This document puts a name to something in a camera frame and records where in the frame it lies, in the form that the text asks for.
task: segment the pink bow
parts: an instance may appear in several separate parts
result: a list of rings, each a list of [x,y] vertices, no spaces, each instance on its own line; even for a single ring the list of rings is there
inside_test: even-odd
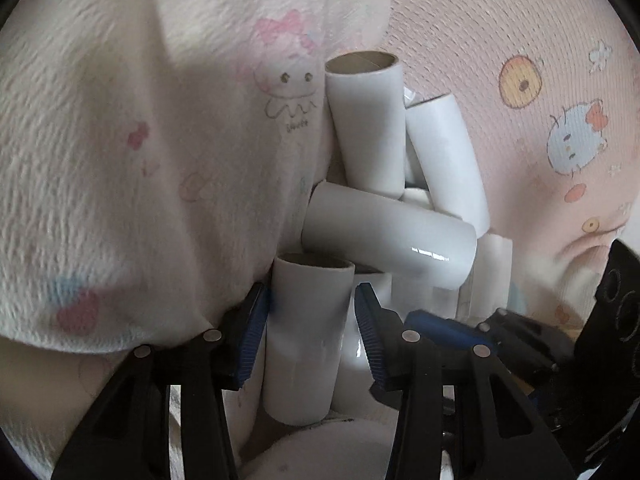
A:
[[[311,38],[304,34],[305,25],[302,23],[302,17],[298,10],[290,10],[280,22],[269,18],[262,18],[255,24],[255,30],[264,41],[264,44],[267,45],[275,43],[281,34],[289,33],[299,37],[300,45],[306,49],[309,54],[311,54],[316,47],[316,44]]]

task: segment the silver rivet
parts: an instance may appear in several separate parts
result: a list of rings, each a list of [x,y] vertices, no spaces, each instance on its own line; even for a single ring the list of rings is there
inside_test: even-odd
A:
[[[212,328],[211,330],[207,330],[204,334],[202,334],[202,338],[204,341],[209,343],[213,343],[215,341],[220,341],[222,339],[222,332],[217,328]]]
[[[402,332],[402,339],[407,341],[408,343],[417,343],[420,341],[420,334],[418,334],[415,330],[405,330]]]
[[[476,345],[474,346],[474,354],[478,357],[489,357],[491,355],[491,350],[489,350],[488,346]]]
[[[133,355],[139,359],[144,359],[145,357],[148,357],[149,354],[151,354],[151,348],[147,345],[139,346],[133,351]]]

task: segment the pink strawberry print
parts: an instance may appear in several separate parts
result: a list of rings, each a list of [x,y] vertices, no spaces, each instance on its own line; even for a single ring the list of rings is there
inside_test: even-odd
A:
[[[76,300],[56,313],[60,328],[69,334],[89,335],[98,322],[100,299],[86,288],[78,291]]]
[[[142,143],[149,137],[149,125],[146,123],[138,123],[138,129],[131,132],[127,137],[127,146],[134,152],[142,148]]]

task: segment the textured fabric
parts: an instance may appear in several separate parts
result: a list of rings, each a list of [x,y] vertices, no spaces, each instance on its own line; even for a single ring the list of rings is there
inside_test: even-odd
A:
[[[462,108],[527,313],[581,326],[640,185],[640,56],[606,0],[392,0],[384,48]]]
[[[215,325],[298,245],[330,153],[322,65],[379,43],[388,8],[20,1],[0,31],[0,424],[40,478],[123,352]],[[259,391],[228,405],[236,448]]]

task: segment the metal pin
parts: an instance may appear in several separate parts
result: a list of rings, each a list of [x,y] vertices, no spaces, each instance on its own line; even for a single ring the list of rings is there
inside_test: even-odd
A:
[[[151,348],[149,348],[147,345],[139,346],[133,351],[133,355],[135,355],[138,359],[144,359],[145,357],[148,357],[149,354],[151,354]]]
[[[488,346],[476,345],[474,346],[474,354],[478,357],[489,357],[491,355],[491,350],[489,350]]]
[[[209,343],[220,341],[222,339],[222,332],[220,332],[220,330],[218,330],[217,328],[212,328],[202,334],[202,338],[204,339],[204,341],[207,341]]]
[[[402,339],[407,341],[408,343],[417,343],[420,341],[420,334],[418,334],[415,330],[405,330],[402,332]]]

